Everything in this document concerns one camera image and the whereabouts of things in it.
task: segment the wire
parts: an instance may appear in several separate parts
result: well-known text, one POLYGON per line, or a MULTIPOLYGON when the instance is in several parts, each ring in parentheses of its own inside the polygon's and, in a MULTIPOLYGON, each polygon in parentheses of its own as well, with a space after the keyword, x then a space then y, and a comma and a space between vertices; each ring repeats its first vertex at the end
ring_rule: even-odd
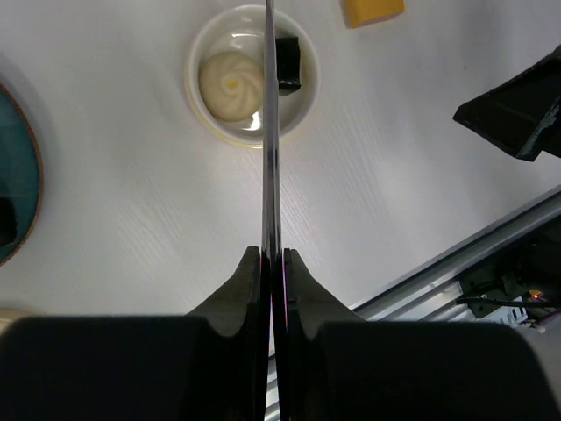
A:
POLYGON ((497 307, 517 307, 519 309, 549 309, 561 307, 561 303, 528 303, 520 301, 493 300, 492 298, 481 298, 478 296, 460 297, 456 300, 456 304, 490 304, 496 305, 497 307))

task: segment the yellow block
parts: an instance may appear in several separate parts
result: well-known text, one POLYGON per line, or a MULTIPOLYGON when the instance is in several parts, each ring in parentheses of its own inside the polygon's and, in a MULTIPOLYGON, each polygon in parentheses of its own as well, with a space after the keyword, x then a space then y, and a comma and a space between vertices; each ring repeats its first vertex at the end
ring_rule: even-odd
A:
POLYGON ((343 0, 347 26, 357 28, 394 18, 405 11, 403 0, 343 0))

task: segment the white table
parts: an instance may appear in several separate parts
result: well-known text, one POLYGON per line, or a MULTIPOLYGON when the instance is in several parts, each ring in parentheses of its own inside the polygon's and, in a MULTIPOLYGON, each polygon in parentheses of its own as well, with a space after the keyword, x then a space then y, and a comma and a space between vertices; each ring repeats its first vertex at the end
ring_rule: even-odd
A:
MULTIPOLYGON (((260 244, 261 152, 215 139, 182 89, 191 40, 242 3, 0 3, 0 78, 29 114, 46 177, 39 223, 0 269, 0 305, 186 312, 260 244)), ((515 161, 451 120, 561 43, 561 2, 406 3, 351 31, 339 0, 277 0, 323 72, 313 115, 281 152, 284 245, 348 305, 561 182, 561 160, 515 161)))

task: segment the white bowl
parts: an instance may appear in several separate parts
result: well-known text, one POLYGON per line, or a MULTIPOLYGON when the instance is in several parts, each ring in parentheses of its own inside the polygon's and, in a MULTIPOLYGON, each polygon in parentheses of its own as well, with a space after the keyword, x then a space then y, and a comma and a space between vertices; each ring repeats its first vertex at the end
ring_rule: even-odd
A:
MULTIPOLYGON (((295 36, 302 51, 302 88, 279 98, 280 137, 286 138, 309 115, 320 85, 316 50, 306 32, 289 16, 276 11, 277 37, 295 36)), ((229 123, 214 118, 199 90, 199 69, 214 54, 239 51, 263 63, 265 6, 247 5, 214 17, 197 35, 185 63, 185 90, 195 114, 221 139, 237 146, 263 147, 263 107, 247 120, 229 123)))

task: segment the cream-colored swirl bun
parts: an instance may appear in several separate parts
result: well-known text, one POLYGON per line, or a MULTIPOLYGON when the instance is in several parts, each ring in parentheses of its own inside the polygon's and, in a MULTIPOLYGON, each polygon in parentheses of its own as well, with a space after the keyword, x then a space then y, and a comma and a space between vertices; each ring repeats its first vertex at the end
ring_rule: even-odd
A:
POLYGON ((235 51, 213 55, 199 73, 202 100, 223 121, 251 117, 263 103, 263 85, 258 62, 235 51))

